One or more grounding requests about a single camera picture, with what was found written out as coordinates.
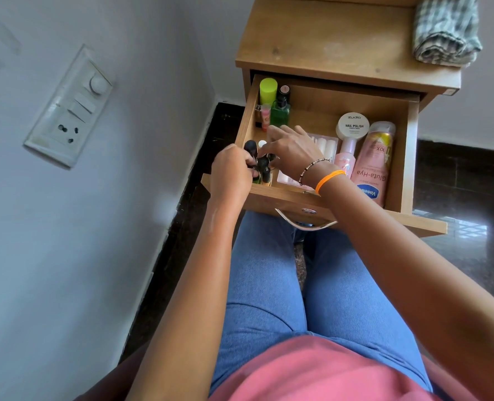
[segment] pink t-shirt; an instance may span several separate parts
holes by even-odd
[[[228,377],[210,401],[440,401],[403,373],[328,339],[279,343]]]

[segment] neon green bottle cap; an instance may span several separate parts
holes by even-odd
[[[260,104],[272,104],[277,100],[277,80],[270,77],[260,82]]]

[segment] hand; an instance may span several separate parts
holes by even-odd
[[[231,207],[239,213],[250,192],[252,178],[258,175],[255,169],[247,165],[255,164],[254,158],[235,144],[219,152],[212,163],[210,175],[212,203],[218,208]]]
[[[280,128],[270,125],[267,136],[271,142],[260,148],[258,157],[268,153],[276,154],[278,158],[269,165],[282,170],[282,173],[296,181],[310,163],[323,158],[323,153],[315,142],[299,126],[294,131],[285,125]],[[337,166],[328,161],[316,163],[304,174],[303,184],[315,188],[319,180],[336,169]]]

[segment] bracelet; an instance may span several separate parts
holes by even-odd
[[[299,184],[300,185],[303,185],[303,176],[304,174],[306,173],[306,171],[311,168],[313,165],[315,165],[316,163],[319,163],[319,162],[322,162],[324,160],[327,160],[329,161],[329,159],[327,158],[321,158],[321,159],[317,159],[315,161],[313,161],[312,163],[310,163],[308,166],[306,166],[306,168],[304,168],[303,172],[301,173],[301,175],[299,176]]]
[[[323,185],[329,181],[331,178],[333,178],[334,176],[337,176],[338,174],[345,174],[345,172],[343,170],[336,170],[334,172],[332,172],[331,174],[329,175],[326,175],[325,177],[323,177],[319,183],[317,183],[317,187],[315,188],[315,192],[316,194],[319,194],[319,189],[323,187]]]

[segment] vaseline logo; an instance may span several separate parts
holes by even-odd
[[[360,190],[362,190],[367,196],[371,199],[377,198],[379,196],[379,190],[372,185],[369,184],[359,184],[357,186]]]

